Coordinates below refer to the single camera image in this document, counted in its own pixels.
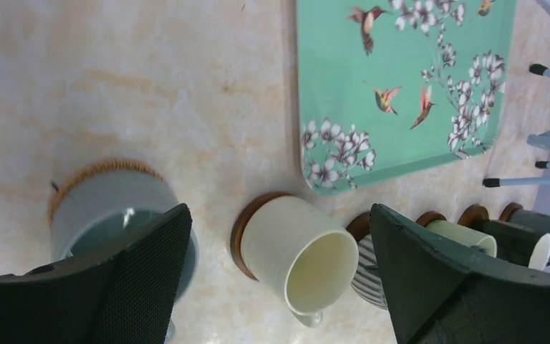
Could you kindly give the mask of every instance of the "floral tray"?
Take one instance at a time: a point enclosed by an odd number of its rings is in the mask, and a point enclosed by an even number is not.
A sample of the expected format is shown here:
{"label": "floral tray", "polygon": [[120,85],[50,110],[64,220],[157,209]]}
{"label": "floral tray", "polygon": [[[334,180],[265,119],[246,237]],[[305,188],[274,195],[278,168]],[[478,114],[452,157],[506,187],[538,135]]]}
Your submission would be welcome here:
{"label": "floral tray", "polygon": [[315,192],[494,144],[516,0],[297,4],[301,166]]}

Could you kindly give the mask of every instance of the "black and white stripe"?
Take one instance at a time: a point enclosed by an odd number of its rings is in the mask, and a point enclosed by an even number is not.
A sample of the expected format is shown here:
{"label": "black and white stripe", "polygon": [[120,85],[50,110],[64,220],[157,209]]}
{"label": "black and white stripe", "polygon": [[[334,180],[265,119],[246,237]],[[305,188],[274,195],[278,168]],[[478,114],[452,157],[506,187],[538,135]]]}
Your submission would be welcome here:
{"label": "black and white stripe", "polygon": [[362,299],[383,310],[387,310],[387,300],[382,290],[382,282],[372,245],[372,236],[366,236],[357,246],[360,249],[360,263],[351,282],[351,288]]}

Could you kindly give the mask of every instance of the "hummingbird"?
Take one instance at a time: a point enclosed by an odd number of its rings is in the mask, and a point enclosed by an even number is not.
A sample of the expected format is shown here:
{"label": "hummingbird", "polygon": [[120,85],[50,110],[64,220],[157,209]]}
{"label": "hummingbird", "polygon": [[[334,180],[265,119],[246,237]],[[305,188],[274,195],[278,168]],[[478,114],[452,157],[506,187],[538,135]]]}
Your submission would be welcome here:
{"label": "hummingbird", "polygon": [[393,97],[395,97],[400,91],[400,88],[402,88],[401,86],[396,87],[391,91],[389,91],[388,88],[385,88],[384,91],[381,91],[371,85],[366,80],[364,80],[364,83],[374,88],[374,98],[376,98],[376,105],[379,109],[381,109],[385,113],[394,113],[397,115],[397,111],[395,111],[395,109],[393,109],[393,106],[391,106],[391,100],[393,100]]}
{"label": "hummingbird", "polygon": [[482,6],[478,9],[478,14],[481,16],[487,16],[492,10],[492,3],[495,0],[482,0]]}
{"label": "hummingbird", "polygon": [[421,124],[427,116],[429,116],[429,111],[431,111],[431,107],[434,106],[431,102],[431,86],[427,88],[427,92],[425,92],[425,86],[420,88],[420,115],[410,128],[410,130],[416,128],[417,125]]}
{"label": "hummingbird", "polygon": [[378,19],[381,14],[389,14],[391,12],[381,9],[379,6],[374,6],[369,11],[364,11],[359,7],[350,7],[350,9],[353,11],[353,14],[348,16],[347,18],[358,24],[361,24],[362,41],[364,42],[364,50],[366,51],[366,56],[368,56],[372,53],[372,48],[374,47],[374,41],[370,36],[374,21]]}

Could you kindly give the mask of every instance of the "black rubber tip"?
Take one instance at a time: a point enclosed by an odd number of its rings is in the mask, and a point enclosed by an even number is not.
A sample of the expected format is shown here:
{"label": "black rubber tip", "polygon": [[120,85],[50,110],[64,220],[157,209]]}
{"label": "black rubber tip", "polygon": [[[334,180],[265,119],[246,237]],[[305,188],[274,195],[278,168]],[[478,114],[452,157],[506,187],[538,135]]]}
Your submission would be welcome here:
{"label": "black rubber tip", "polygon": [[548,161],[537,161],[534,164],[534,167],[545,169],[545,168],[547,168],[547,163],[549,163],[549,162]]}
{"label": "black rubber tip", "polygon": [[542,64],[538,64],[538,63],[531,64],[530,68],[528,68],[530,73],[536,74],[536,75],[543,75],[543,73],[545,73],[545,71],[548,70],[548,69],[549,68],[543,66]]}
{"label": "black rubber tip", "polygon": [[484,185],[486,188],[498,188],[499,186],[501,186],[501,179],[486,178],[482,181],[482,185]]}

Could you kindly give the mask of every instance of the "marble tabletop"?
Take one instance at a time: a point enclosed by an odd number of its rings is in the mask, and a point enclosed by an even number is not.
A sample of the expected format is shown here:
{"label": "marble tabletop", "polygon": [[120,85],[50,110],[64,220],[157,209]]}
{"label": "marble tabletop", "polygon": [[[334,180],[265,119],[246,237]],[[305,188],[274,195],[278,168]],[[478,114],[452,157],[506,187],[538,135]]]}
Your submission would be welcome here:
{"label": "marble tabletop", "polygon": [[299,167],[295,1],[0,0],[0,274],[49,262],[47,202],[102,158],[160,171],[193,215],[196,279],[173,311],[174,343],[394,343],[387,312],[349,290],[316,330],[302,327],[228,251],[254,197],[288,191],[346,225],[375,203],[449,219],[473,203],[530,207],[535,186],[486,189],[484,176],[537,176],[550,128],[550,18],[519,1],[501,134],[484,156],[336,196]]}

